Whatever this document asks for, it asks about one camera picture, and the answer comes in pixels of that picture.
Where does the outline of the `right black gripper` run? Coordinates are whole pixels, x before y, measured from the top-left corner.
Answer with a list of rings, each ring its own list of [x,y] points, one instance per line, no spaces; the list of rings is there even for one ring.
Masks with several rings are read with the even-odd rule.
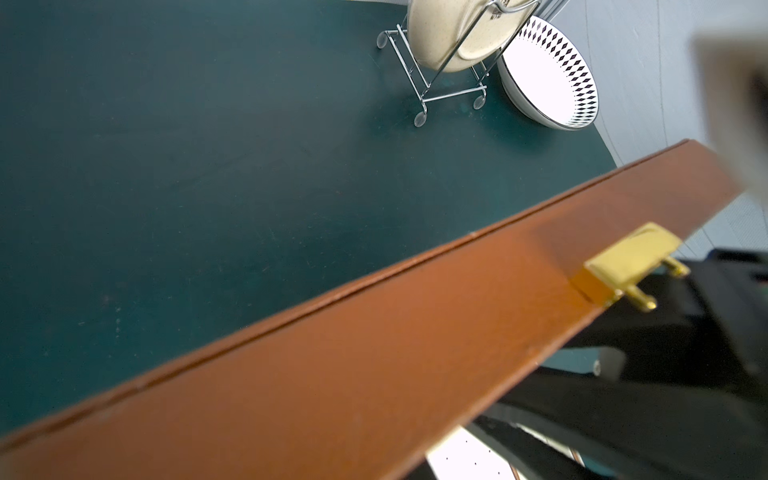
[[[682,280],[652,275],[644,313],[619,301],[572,340],[596,373],[539,367],[479,418],[479,437],[530,479],[763,479],[767,256],[713,250]]]

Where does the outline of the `brown wooden jewelry box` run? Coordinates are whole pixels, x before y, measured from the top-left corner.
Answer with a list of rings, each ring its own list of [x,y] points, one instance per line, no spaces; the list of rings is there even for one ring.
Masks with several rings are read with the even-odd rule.
[[[572,284],[641,225],[742,192],[687,140],[242,329],[1,443],[5,479],[398,479],[598,314]]]

